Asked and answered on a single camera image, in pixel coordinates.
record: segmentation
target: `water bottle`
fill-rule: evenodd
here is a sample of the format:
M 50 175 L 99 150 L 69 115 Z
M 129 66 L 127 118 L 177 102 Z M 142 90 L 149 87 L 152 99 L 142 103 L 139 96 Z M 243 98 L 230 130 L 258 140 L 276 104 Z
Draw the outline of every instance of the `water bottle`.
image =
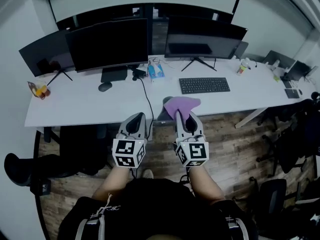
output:
M 250 61 L 249 58 L 245 58 L 241 61 L 241 64 L 240 64 L 238 70 L 236 71 L 236 74 L 238 76 L 241 76 L 245 72 L 246 68 L 249 67 L 249 61 Z
M 279 64 L 280 64 L 280 60 L 276 60 L 275 62 L 274 62 L 274 64 L 271 66 L 271 71 L 275 71 L 276 69 L 277 69 L 277 67 L 279 67 Z

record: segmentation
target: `white desk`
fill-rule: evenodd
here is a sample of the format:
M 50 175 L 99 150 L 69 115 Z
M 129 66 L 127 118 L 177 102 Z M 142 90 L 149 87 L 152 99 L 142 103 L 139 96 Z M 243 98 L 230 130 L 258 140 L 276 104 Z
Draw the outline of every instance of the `white desk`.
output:
M 214 65 L 214 60 L 205 60 Z M 316 89 L 310 82 L 302 78 L 298 88 L 303 94 L 299 99 L 289 99 L 284 91 L 284 84 L 273 79 L 273 73 L 266 65 L 250 63 L 251 70 L 243 75 L 236 75 L 239 60 L 217 59 L 214 71 L 211 68 L 193 62 L 186 70 L 181 70 L 190 61 L 174 61 L 162 63 L 165 79 L 151 83 L 149 78 L 143 79 L 145 89 L 156 119 L 163 107 L 163 99 L 168 96 L 181 96 L 179 78 L 225 77 L 230 92 L 190 94 L 189 97 L 201 99 L 201 105 L 192 111 L 197 116 L 227 112 L 256 110 L 236 127 L 241 127 L 268 107 L 288 105 L 311 97 Z M 132 72 L 128 71 L 125 81 L 112 82 L 112 88 L 100 92 L 101 69 L 76 73 L 68 72 L 73 79 L 59 75 L 49 86 L 51 95 L 41 100 L 32 97 L 25 119 L 26 127 L 70 126 L 88 124 L 107 124 L 123 122 L 131 115 L 143 112 L 147 119 L 152 118 L 149 104 L 140 80 L 132 80 Z M 43 79 L 48 83 L 53 76 Z

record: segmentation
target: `computer mouse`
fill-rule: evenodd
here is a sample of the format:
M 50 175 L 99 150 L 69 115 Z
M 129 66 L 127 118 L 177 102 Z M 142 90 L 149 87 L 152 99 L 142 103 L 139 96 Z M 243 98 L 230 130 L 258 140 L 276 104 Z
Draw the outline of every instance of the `computer mouse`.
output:
M 106 90 L 109 90 L 112 87 L 111 82 L 103 82 L 99 85 L 98 89 L 100 92 L 105 92 Z

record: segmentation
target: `keyboard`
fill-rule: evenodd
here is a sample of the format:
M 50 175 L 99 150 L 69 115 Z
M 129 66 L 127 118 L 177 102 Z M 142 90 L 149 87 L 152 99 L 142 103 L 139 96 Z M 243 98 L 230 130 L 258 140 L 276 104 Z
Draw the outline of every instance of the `keyboard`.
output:
M 225 77 L 179 78 L 182 94 L 230 92 Z
M 296 89 L 284 89 L 289 99 L 299 99 L 299 94 Z

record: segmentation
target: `small speaker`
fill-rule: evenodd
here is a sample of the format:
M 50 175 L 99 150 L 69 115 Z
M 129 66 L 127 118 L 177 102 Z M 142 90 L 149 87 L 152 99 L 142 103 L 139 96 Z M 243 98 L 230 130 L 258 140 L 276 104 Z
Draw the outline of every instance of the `small speaker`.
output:
M 318 68 L 319 68 L 318 66 L 314 66 L 311 69 L 311 71 L 308 74 L 306 74 L 306 77 L 310 77 Z

